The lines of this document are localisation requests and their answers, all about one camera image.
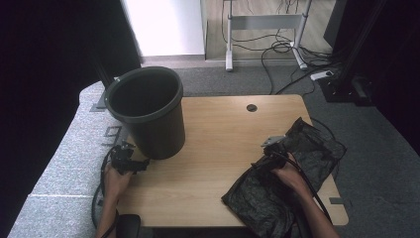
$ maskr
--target dark background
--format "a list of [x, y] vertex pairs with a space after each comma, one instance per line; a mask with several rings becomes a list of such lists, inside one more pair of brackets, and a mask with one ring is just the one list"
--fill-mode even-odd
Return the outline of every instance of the dark background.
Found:
[[[370, 1], [349, 1], [337, 49], [356, 34]], [[0, 7], [2, 168], [0, 237], [9, 233], [78, 107], [79, 92], [140, 67], [119, 1], [19, 1]], [[388, 0], [355, 65], [372, 82], [374, 105], [420, 152], [417, 72], [420, 10]]]

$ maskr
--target black plastic bag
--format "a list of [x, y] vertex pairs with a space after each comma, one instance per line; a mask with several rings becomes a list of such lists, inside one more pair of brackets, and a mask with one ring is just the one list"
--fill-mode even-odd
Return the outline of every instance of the black plastic bag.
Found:
[[[293, 154], [318, 191], [346, 148], [302, 118], [294, 122], [285, 136], [279, 144]], [[222, 200], [258, 236], [283, 237], [294, 221], [294, 195], [273, 173], [262, 174], [256, 169], [265, 159], [262, 157], [244, 172]]]

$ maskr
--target white metal frame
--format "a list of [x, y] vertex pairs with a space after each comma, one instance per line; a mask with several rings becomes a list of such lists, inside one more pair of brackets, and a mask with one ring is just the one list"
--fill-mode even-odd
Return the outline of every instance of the white metal frame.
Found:
[[300, 41], [302, 40], [303, 30], [308, 19], [309, 9], [312, 0], [307, 0], [305, 11], [300, 14], [285, 15], [264, 15], [264, 16], [233, 16], [232, 0], [230, 0], [230, 9], [228, 15], [228, 44], [226, 50], [226, 71], [232, 71], [232, 31], [234, 30], [254, 30], [254, 29], [297, 29], [294, 42], [290, 43], [294, 56], [300, 69], [307, 69], [306, 63], [299, 52]]

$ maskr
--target hand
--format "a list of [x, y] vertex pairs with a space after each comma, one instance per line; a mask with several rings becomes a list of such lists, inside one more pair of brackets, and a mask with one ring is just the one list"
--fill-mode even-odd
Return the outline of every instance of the hand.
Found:
[[[287, 154], [288, 158], [296, 163], [296, 159], [294, 159], [293, 155], [290, 153]], [[274, 169], [271, 172], [277, 175], [284, 184], [292, 188], [299, 195], [310, 193], [305, 180], [291, 163], [286, 163], [282, 169]]]
[[129, 185], [133, 172], [120, 175], [110, 164], [105, 167], [105, 198], [118, 200]]

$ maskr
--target gray carpet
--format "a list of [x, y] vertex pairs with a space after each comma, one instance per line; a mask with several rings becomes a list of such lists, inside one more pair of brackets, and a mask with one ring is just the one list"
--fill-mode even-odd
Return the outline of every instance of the gray carpet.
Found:
[[[271, 66], [273, 88], [261, 66], [177, 68], [184, 96], [255, 95], [278, 91], [295, 66]], [[293, 75], [297, 78], [302, 72]], [[336, 184], [350, 222], [342, 237], [420, 237], [420, 159], [375, 107], [327, 103], [306, 77], [284, 91], [304, 96], [309, 115], [325, 123], [348, 147]], [[108, 112], [89, 112], [100, 82], [80, 93], [80, 106], [43, 176], [28, 197], [9, 237], [92, 237], [90, 202], [102, 158], [121, 124]], [[321, 130], [316, 122], [313, 124]], [[125, 131], [120, 132], [119, 140]]]

